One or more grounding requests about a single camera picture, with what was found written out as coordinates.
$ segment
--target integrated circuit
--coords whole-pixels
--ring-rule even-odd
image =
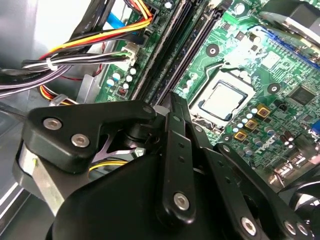
[[[296,103],[305,106],[310,103],[314,98],[315,94],[307,89],[305,86],[298,86],[289,94],[289,97]]]

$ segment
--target yellow wire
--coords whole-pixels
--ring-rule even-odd
[[[94,169],[97,169],[97,168],[101,168],[101,167],[105,167],[105,166],[123,166],[125,165],[126,162],[112,162],[112,161],[106,161],[106,162],[102,162],[100,164],[97,164],[95,166],[92,166],[89,168],[89,172],[91,172],[92,170]]]

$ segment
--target chip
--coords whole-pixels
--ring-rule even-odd
[[[239,33],[235,36],[235,39],[242,41],[244,37],[245,37],[245,34],[242,31],[239,31]]]
[[[247,138],[247,134],[240,130],[234,135],[234,138],[242,142]]]
[[[304,86],[298,86],[289,94],[289,97],[296,103],[305,106],[314,99],[316,95]]]
[[[244,125],[246,128],[248,129],[255,129],[257,126],[258,126],[258,123],[252,119],[250,119],[245,125]]]
[[[271,113],[271,111],[263,104],[259,104],[257,106],[257,109],[258,112],[256,114],[258,114],[260,117],[263,117],[264,119]]]

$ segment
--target blue cable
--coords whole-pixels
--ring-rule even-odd
[[[120,21],[112,12],[109,14],[109,17],[106,21],[114,29],[123,28],[125,26],[125,24],[122,21]]]

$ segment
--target wire bundle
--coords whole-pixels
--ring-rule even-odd
[[[132,33],[147,27],[153,17],[142,0],[128,1],[141,13],[143,16],[141,20],[122,28],[97,31],[97,27],[101,26],[103,10],[105,10],[108,1],[92,0],[87,11],[88,15],[87,13],[85,14],[85,16],[87,15],[85,20],[79,24],[81,27],[78,26],[76,28],[71,40],[53,48],[50,52],[40,57],[39,60],[23,61],[22,67],[27,70],[27,74],[25,71],[20,71],[21,74],[8,75],[4,69],[0,72],[0,98],[44,85],[64,75],[74,65],[112,64],[126,61],[128,59],[127,52],[112,54],[89,54],[86,52],[92,45],[110,40],[137,41],[139,37]],[[92,21],[92,15],[96,16],[95,21]],[[87,23],[92,22],[94,24],[89,30],[93,30],[88,32]],[[101,71],[102,66],[99,67],[97,74]]]

